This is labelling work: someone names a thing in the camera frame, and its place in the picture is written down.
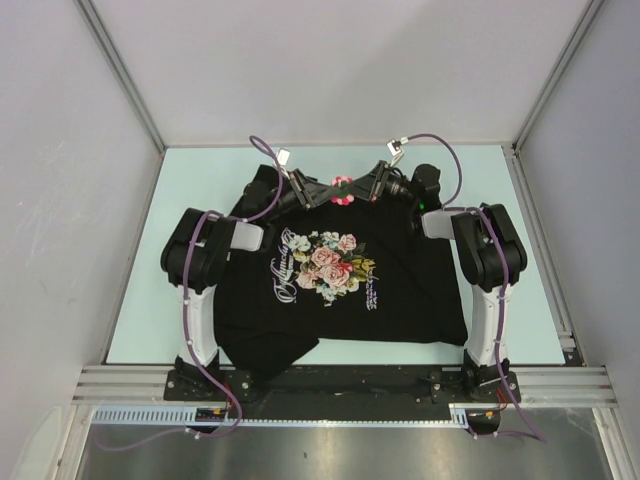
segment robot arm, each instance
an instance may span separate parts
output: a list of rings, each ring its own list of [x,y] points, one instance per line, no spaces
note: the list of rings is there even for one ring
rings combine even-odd
[[[187,209],[162,252],[161,266],[167,272],[169,282],[176,288],[182,303],[184,288],[182,273],[189,241],[204,212]],[[200,364],[209,366],[218,354],[218,344],[213,333],[213,297],[216,284],[222,277],[230,250],[257,251],[262,244],[264,231],[249,223],[222,218],[210,218],[202,228],[193,252],[189,268],[189,305],[187,324],[192,347]],[[194,365],[185,341],[182,342],[178,364]]]
[[[527,266],[527,255],[503,205],[484,206],[509,269],[505,292],[505,325],[514,285]],[[454,240],[465,279],[473,290],[471,333],[465,348],[466,376],[475,386],[499,379],[494,345],[498,337],[499,296],[504,280],[502,264],[480,217],[472,212],[437,210],[423,214],[421,225],[428,238]],[[500,358],[508,371],[506,335],[500,338]]]

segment metal frame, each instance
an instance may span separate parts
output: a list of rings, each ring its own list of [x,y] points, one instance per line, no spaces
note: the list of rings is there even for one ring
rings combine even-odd
[[[582,42],[584,41],[587,33],[591,29],[591,26],[602,11],[602,7],[608,1],[609,0],[590,0],[589,4],[582,12],[580,20],[578,20],[578,23],[575,26],[573,32],[571,32],[569,40],[562,50],[560,57],[556,61],[556,64],[551,69],[551,73],[549,74],[547,81],[542,87],[538,98],[536,98],[536,101],[533,103],[533,107],[529,111],[524,124],[520,128],[520,131],[518,132],[518,135],[514,140],[516,151],[519,152],[522,149],[524,143],[527,141],[527,138],[531,133],[531,129],[537,123],[546,105],[549,103],[549,100],[551,99],[553,93],[556,91],[558,84],[567,72],[567,69],[569,68],[571,61],[578,52],[580,45],[582,45]]]
[[[75,405],[206,405],[224,402],[167,402],[162,399],[172,366],[87,366],[80,374]],[[604,367],[512,367],[526,408],[616,408],[618,403]],[[486,407],[491,404],[453,404]]]
[[[511,175],[511,182],[520,203],[520,210],[524,218],[525,226],[534,249],[534,256],[540,268],[542,283],[551,306],[551,314],[556,324],[556,331],[563,350],[567,352],[578,348],[584,356],[584,351],[574,334],[573,321],[567,306],[567,300],[563,294],[560,278],[553,261],[551,250],[544,233],[542,222],[536,209],[533,195],[527,182],[520,156],[510,146],[502,147],[507,168]]]
[[[231,425],[232,421],[197,421],[198,407],[183,406],[100,406],[96,409],[93,424],[95,425],[154,425],[173,427],[208,427]],[[449,407],[451,420],[421,420],[416,422],[397,421],[294,421],[294,420],[257,420],[245,419],[241,427],[357,427],[357,428],[468,428],[465,410],[460,407]]]
[[[100,351],[98,352],[98,357],[96,358],[96,361],[100,361],[100,362],[106,361],[107,355],[109,353],[109,349],[111,348],[111,342],[113,341],[113,336],[115,335],[115,332],[116,332],[116,322],[118,321],[118,317],[120,316],[120,311],[122,310],[122,305],[124,303],[124,296],[127,291],[127,287],[129,285],[129,280],[131,279],[131,273],[133,272],[133,264],[135,262],[136,255],[138,254],[138,248],[140,248],[140,241],[142,240],[142,233],[144,232],[144,226],[147,223],[147,217],[149,216],[149,211],[151,209],[151,202],[153,201],[153,195],[155,194],[156,187],[158,185],[158,180],[160,179],[160,172],[162,171],[162,165],[164,162],[164,154],[165,152],[159,155],[158,165],[155,171],[153,172],[153,185],[151,186],[151,189],[149,190],[147,198],[145,199],[144,212],[138,223],[138,229],[136,231],[136,236],[135,236],[135,243],[131,249],[129,256],[127,257],[128,260],[127,260],[125,278],[123,279],[120,292],[119,292],[120,300],[115,306],[113,314],[109,319],[109,327],[107,328],[107,333],[102,343],[102,346],[100,347]]]
[[[620,418],[620,409],[594,408],[593,416],[614,480],[637,479],[640,476],[640,466],[629,449],[630,443],[624,422]]]
[[[75,480],[78,475],[95,411],[93,405],[74,405],[72,408],[73,421],[65,448],[57,461],[58,471],[55,480]]]
[[[133,82],[129,70],[122,61],[122,57],[118,52],[118,49],[111,39],[111,35],[107,31],[104,22],[100,18],[98,10],[93,4],[92,0],[75,0],[76,5],[80,9],[80,13],[84,18],[89,30],[93,34],[98,47],[104,54],[109,67],[113,71],[118,83],[122,87],[122,90],[131,104],[131,108],[142,122],[142,126],[145,128],[147,135],[155,145],[158,153],[164,153],[167,146],[162,140],[160,131],[153,121],[153,117],[149,113],[149,110],[140,95],[140,91]]]

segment black mounting plate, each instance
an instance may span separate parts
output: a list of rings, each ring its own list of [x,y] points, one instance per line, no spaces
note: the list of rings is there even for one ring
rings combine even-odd
[[[472,391],[468,389],[465,391],[460,371],[433,370],[429,372],[428,378],[433,403],[496,403],[498,389],[502,391],[505,398],[509,398],[500,380],[475,387]],[[507,374],[507,383],[513,387],[511,392],[519,402],[521,400],[520,385],[514,372]]]
[[[460,371],[423,365],[292,366],[268,382],[256,382],[246,371],[220,370],[216,378],[238,397],[245,418],[284,421],[450,420],[450,403],[495,404],[498,386],[494,382],[481,387],[470,398],[463,394]],[[436,389],[437,382],[447,383]],[[517,385],[515,374],[509,374],[509,382]],[[514,393],[519,399],[518,388]],[[164,398],[207,402],[225,401],[226,396],[208,381],[194,382],[172,370]]]

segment black t-shirt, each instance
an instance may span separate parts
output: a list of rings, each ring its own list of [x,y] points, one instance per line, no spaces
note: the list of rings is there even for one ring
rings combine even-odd
[[[277,177],[261,167],[256,180],[275,186]],[[251,212],[241,200],[234,213]],[[327,202],[271,222],[265,251],[233,251],[214,323],[234,365],[272,377],[318,338],[463,345],[450,242],[412,233],[410,214],[384,197]]]

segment floral print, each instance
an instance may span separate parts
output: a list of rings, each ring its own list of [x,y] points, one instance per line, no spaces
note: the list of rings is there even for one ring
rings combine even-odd
[[[357,292],[360,282],[373,277],[375,261],[366,258],[364,243],[337,232],[295,235],[287,246],[300,263],[295,282],[302,289],[315,290],[329,307],[349,292]]]

